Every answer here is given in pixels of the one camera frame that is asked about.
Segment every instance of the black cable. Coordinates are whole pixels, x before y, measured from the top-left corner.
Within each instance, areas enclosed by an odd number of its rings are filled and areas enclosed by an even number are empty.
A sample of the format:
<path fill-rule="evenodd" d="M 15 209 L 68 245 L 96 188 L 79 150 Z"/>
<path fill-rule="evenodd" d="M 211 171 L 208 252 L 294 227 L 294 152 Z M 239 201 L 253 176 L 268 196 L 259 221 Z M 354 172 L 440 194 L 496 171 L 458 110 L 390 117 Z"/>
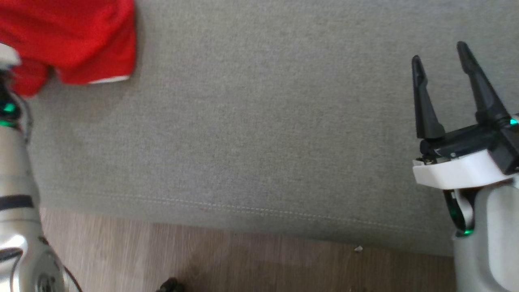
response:
<path fill-rule="evenodd" d="M 83 292 L 83 290 L 81 290 L 81 286 L 79 285 L 79 283 L 77 282 L 76 278 L 74 277 L 74 275 L 67 269 L 67 267 L 65 267 L 65 273 L 67 273 L 67 275 L 70 277 L 70 279 L 72 280 L 72 282 L 74 282 L 74 285 L 76 285 L 76 289 L 78 292 Z"/>

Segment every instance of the black band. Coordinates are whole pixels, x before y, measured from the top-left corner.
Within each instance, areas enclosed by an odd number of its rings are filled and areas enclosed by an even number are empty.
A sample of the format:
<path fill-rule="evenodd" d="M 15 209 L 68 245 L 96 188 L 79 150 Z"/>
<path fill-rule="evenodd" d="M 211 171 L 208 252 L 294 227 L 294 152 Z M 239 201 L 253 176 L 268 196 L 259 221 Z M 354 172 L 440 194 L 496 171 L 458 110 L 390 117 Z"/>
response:
<path fill-rule="evenodd" d="M 10 195 L 0 197 L 0 211 L 16 208 L 34 208 L 29 195 Z"/>

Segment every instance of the red towel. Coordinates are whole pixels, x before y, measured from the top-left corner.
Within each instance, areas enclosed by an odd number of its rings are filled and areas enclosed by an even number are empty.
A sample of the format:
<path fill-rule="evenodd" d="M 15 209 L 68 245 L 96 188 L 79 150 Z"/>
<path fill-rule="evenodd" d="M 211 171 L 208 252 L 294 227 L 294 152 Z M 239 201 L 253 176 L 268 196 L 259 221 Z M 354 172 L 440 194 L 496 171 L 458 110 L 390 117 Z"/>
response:
<path fill-rule="evenodd" d="M 135 64 L 133 0 L 0 0 L 0 42 L 18 51 L 13 90 L 35 95 L 50 67 L 68 84 L 127 79 Z"/>

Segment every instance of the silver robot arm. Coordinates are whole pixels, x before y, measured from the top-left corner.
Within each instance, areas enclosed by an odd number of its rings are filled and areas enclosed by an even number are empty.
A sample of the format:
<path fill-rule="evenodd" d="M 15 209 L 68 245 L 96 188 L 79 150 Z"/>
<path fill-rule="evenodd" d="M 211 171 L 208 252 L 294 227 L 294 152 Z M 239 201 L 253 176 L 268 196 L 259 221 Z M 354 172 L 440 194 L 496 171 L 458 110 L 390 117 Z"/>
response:
<path fill-rule="evenodd" d="M 477 124 L 446 133 L 413 58 L 417 137 L 416 182 L 441 189 L 456 226 L 459 292 L 519 291 L 519 117 L 510 115 L 474 55 L 458 43 L 476 101 Z"/>
<path fill-rule="evenodd" d="M 8 70 L 18 62 L 0 44 L 0 291 L 80 291 L 43 233 L 26 147 L 30 123 L 21 128 L 25 104 L 7 88 Z"/>

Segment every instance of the gray sofa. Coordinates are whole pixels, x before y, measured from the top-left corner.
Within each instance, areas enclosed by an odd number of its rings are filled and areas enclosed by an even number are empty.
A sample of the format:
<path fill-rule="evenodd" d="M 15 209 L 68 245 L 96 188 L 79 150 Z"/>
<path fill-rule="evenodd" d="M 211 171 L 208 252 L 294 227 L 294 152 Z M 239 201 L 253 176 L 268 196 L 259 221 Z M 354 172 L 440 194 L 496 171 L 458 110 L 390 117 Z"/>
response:
<path fill-rule="evenodd" d="M 32 99 L 44 207 L 448 255 L 414 183 L 411 57 L 447 130 L 474 123 L 466 41 L 510 111 L 515 1 L 140 0 L 131 80 Z"/>

